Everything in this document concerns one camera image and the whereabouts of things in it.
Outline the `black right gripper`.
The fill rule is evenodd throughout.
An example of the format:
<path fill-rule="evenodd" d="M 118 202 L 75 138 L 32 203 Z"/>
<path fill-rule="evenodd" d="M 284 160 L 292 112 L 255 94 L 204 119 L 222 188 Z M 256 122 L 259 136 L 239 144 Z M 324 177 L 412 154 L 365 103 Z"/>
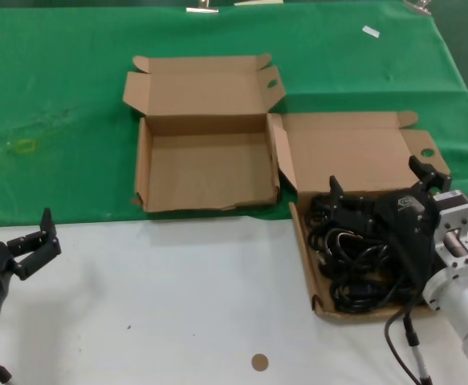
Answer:
<path fill-rule="evenodd" d="M 433 191 L 448 192 L 451 177 L 416 156 L 409 158 L 409 168 L 417 178 L 412 187 L 379 192 L 376 199 L 346 194 L 338 180 L 330 176 L 329 218 L 342 229 L 369 235 L 376 232 L 376 217 L 413 284 L 422 290 L 435 265 L 433 235 L 437 222 L 431 195 Z"/>

